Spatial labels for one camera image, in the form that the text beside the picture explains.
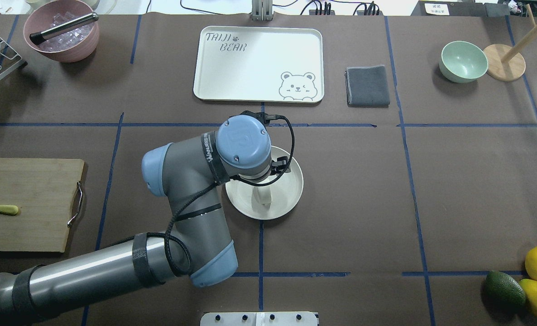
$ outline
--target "wooden cutting board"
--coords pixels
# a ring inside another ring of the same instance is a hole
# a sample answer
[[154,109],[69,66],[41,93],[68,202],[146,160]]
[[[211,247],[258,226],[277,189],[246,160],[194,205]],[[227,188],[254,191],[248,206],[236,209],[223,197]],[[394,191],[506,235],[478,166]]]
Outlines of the wooden cutting board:
[[84,161],[0,158],[0,204],[16,205],[16,216],[0,214],[0,251],[64,252]]

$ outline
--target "wooden stand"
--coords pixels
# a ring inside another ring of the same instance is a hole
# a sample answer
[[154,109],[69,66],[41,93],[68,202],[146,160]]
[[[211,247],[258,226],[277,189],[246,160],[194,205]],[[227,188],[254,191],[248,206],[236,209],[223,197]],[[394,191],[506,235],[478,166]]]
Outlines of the wooden stand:
[[511,48],[505,44],[492,44],[484,49],[488,58],[488,74],[497,80],[515,81],[526,71],[526,62],[519,52],[537,37],[537,24],[532,17],[530,5],[527,5],[527,10],[534,28],[517,45]]

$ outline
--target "metal handle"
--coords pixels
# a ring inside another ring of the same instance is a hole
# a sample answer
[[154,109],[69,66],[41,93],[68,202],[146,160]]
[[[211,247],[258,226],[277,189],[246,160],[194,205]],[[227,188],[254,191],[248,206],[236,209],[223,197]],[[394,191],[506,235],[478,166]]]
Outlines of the metal handle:
[[78,27],[91,24],[94,21],[97,21],[98,19],[99,19],[99,16],[97,16],[97,13],[91,12],[91,13],[86,14],[85,16],[70,20],[67,23],[63,23],[56,27],[51,27],[50,29],[47,29],[45,31],[32,33],[31,35],[29,35],[29,39],[35,45],[39,45],[63,33],[67,33],[68,31],[73,31],[74,29],[77,29]]
[[71,227],[73,222],[76,220],[76,217],[79,216],[81,210],[82,210],[82,205],[84,203],[84,191],[82,190],[82,182],[81,181],[78,181],[77,182],[77,190],[80,194],[80,200],[79,202],[77,203],[77,211],[76,213],[72,216],[72,218],[69,219],[69,221],[67,221],[67,227]]

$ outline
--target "white tray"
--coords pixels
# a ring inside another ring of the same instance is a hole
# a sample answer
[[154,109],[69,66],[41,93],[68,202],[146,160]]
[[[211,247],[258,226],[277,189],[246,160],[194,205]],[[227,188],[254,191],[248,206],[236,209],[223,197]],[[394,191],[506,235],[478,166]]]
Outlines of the white tray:
[[318,102],[324,90],[323,41],[316,29],[208,26],[200,32],[199,99]]

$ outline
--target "folded towel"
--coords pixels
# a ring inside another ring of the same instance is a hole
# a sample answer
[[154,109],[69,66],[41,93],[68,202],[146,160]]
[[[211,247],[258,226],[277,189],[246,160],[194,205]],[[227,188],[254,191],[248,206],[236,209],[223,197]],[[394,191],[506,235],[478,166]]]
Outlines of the folded towel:
[[349,67],[345,72],[347,103],[356,107],[389,105],[385,66]]

